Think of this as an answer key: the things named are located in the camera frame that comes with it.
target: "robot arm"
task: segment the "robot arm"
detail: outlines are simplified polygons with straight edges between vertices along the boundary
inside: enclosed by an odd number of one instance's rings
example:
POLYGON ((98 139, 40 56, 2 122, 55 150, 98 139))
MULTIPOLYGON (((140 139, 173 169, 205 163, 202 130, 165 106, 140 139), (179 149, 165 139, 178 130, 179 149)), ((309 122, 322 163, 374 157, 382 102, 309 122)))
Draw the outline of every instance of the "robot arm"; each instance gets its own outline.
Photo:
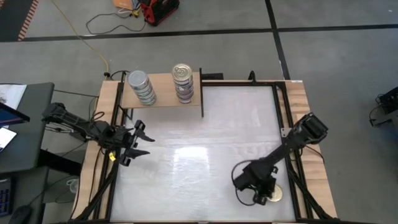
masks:
POLYGON ((115 150, 126 148, 124 154, 121 155, 119 163, 128 166, 130 158, 135 159, 138 156, 149 154, 147 151, 136 149, 137 139, 154 142, 155 140, 145 135, 145 124, 141 120, 137 120, 133 134, 127 129, 111 127, 105 121, 96 121, 94 119, 88 121, 65 109, 62 103, 52 103, 42 113, 43 121, 47 124, 57 123, 80 133, 85 139, 94 140, 100 147, 107 150, 115 150))
POLYGON ((265 205, 267 197, 272 197, 275 188, 276 179, 271 175, 277 172, 275 164, 307 144, 318 144, 326 137, 327 131, 328 128, 313 113, 306 114, 276 150, 247 165, 243 173, 233 180, 234 186, 240 191, 254 189, 253 202, 265 205))

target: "concrete floor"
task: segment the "concrete floor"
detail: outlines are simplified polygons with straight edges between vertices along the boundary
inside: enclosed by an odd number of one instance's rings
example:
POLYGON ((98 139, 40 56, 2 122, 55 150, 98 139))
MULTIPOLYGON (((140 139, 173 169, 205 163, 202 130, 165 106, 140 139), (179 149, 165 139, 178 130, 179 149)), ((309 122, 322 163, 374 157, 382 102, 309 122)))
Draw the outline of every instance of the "concrete floor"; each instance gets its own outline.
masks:
MULTIPOLYGON (((107 0, 57 2, 82 35, 88 34, 85 22, 89 18, 115 11, 107 0)), ((398 2, 394 0, 271 3, 278 27, 398 24, 398 2)), ((90 27, 100 32, 120 22, 135 28, 142 21, 110 18, 90 27)), ((250 0, 247 4, 184 0, 171 18, 158 27, 146 26, 143 32, 270 27, 263 0, 250 0)), ((27 37, 63 35, 73 32, 50 0, 41 0, 27 37)), ((322 153, 338 216, 357 222, 397 223, 398 133, 389 125, 370 127, 368 115, 375 107, 377 94, 398 84, 398 30, 290 32, 280 33, 280 38, 291 78, 304 80, 311 109, 330 129, 322 142, 322 153)), ((201 67, 204 72, 223 72, 225 79, 246 79, 250 70, 261 79, 283 79, 271 33, 88 42, 108 59, 111 71, 139 68, 164 73, 172 65, 186 62, 194 70, 201 67)), ((79 40, 0 43, 0 49, 0 82, 54 82, 56 89, 92 95, 100 89, 104 65, 79 40)), ((53 100, 65 103, 73 113, 88 116, 90 98, 54 93, 53 100)), ((62 153, 77 145, 79 142, 67 135, 46 133, 43 148, 62 153)), ((53 173, 50 181, 59 176, 53 173)), ((49 197, 60 193, 62 187, 51 191, 49 197)), ((70 213, 71 207, 71 203, 47 204, 44 223, 65 220, 52 214, 70 213)))

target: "white table surface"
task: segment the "white table surface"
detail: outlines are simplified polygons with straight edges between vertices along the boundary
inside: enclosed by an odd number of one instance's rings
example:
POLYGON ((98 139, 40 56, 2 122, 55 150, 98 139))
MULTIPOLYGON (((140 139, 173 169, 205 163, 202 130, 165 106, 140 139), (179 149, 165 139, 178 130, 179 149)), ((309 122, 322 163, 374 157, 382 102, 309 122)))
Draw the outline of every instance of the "white table surface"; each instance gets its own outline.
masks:
MULTIPOLYGON (((150 154, 119 167, 112 222, 294 220, 284 161, 274 174, 283 190, 279 202, 244 206, 231 181, 236 163, 281 143, 271 87, 205 86, 203 105, 204 118, 198 106, 134 110, 133 121, 141 119, 156 142, 138 140, 138 149, 150 154)), ((252 202, 253 191, 238 193, 252 202)))

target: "computer screen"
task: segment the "computer screen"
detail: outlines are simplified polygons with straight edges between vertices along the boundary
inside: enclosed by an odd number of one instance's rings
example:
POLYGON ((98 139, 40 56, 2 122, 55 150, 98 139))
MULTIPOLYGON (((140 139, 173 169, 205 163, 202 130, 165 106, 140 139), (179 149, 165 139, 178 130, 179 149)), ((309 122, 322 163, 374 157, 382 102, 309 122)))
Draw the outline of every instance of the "computer screen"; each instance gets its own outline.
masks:
POLYGON ((0 103, 0 127, 29 121, 30 118, 28 116, 12 109, 4 103, 0 103))

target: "stack of cans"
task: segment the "stack of cans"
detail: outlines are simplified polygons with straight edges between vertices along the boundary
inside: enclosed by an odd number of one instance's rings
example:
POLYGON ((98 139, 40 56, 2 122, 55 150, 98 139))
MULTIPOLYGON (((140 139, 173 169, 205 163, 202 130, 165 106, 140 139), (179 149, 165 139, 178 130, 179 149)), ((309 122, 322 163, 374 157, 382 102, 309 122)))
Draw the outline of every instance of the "stack of cans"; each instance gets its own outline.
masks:
POLYGON ((193 78, 191 67, 180 63, 173 67, 172 75, 178 100, 181 103, 190 103, 193 97, 193 78))
POLYGON ((150 106, 156 102, 156 94, 150 84, 148 74, 136 70, 130 73, 127 80, 143 105, 150 106))

